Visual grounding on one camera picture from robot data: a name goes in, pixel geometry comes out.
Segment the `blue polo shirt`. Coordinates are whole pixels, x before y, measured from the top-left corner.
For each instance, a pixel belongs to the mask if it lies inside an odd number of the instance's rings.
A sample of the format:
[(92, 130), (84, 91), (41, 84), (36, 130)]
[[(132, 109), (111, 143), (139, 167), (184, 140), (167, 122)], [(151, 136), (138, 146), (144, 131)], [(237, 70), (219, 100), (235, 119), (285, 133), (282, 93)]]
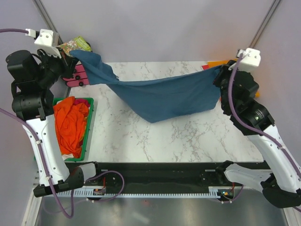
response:
[(150, 123), (215, 108), (220, 98), (213, 84), (220, 67), (148, 81), (120, 81), (99, 54), (72, 50), (83, 65), (90, 85), (105, 84), (137, 115)]

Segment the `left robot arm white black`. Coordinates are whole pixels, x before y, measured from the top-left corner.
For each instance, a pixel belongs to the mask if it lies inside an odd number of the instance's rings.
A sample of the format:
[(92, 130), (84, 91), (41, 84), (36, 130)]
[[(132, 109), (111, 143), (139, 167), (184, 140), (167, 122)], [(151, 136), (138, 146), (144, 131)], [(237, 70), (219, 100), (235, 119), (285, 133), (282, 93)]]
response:
[(11, 84), (14, 117), (22, 123), (39, 170), (39, 184), (35, 197), (75, 190), (86, 180), (93, 185), (103, 181), (103, 173), (94, 163), (85, 163), (70, 170), (60, 152), (55, 134), (54, 95), (50, 88), (60, 77), (73, 75), (78, 59), (61, 49), (58, 56), (50, 56), (38, 49), (16, 51), (6, 58), (7, 69), (14, 78)]

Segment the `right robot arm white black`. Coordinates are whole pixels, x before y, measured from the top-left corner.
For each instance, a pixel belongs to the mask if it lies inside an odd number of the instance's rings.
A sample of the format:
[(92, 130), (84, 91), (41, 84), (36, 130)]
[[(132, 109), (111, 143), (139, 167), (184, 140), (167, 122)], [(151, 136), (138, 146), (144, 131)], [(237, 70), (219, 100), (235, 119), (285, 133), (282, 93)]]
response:
[(267, 108), (255, 100), (258, 83), (248, 72), (233, 72), (230, 67), (235, 63), (230, 60), (215, 67), (217, 76), (213, 84), (220, 89), (223, 114), (256, 146), (270, 169), (249, 169), (225, 161), (216, 169), (216, 182), (250, 187), (275, 207), (300, 211), (301, 167), (287, 150)]

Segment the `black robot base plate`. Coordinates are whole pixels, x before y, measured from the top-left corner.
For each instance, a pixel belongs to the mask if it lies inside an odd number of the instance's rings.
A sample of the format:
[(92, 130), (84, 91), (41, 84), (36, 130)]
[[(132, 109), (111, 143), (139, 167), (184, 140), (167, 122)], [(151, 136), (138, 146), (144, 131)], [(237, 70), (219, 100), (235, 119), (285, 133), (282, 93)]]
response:
[(221, 175), (232, 162), (112, 163), (99, 162), (96, 173), (108, 174), (87, 182), (109, 193), (206, 193), (209, 187), (231, 186)]

